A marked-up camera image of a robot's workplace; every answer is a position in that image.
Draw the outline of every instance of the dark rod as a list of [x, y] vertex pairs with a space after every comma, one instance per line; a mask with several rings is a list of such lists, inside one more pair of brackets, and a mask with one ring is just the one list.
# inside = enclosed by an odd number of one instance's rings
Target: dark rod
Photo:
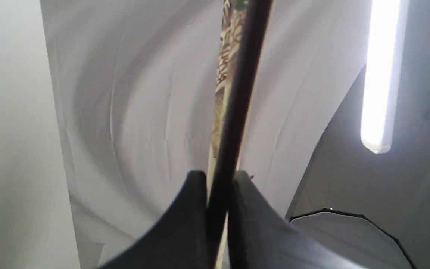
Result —
[[272, 0], [248, 1], [246, 20], [242, 29], [242, 39], [237, 58], [237, 69], [228, 99], [220, 150], [215, 164], [213, 184], [208, 202], [206, 227], [210, 268], [215, 266], [220, 247], [232, 179], [237, 167], [246, 115], [249, 110], [271, 4]]

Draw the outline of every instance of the white sheet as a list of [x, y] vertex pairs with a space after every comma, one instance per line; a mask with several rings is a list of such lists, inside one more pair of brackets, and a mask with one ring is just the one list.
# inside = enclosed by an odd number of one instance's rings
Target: white sheet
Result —
[[[206, 170], [222, 1], [41, 3], [78, 245], [104, 262]], [[241, 167], [282, 216], [365, 63], [369, 10], [275, 1]]]

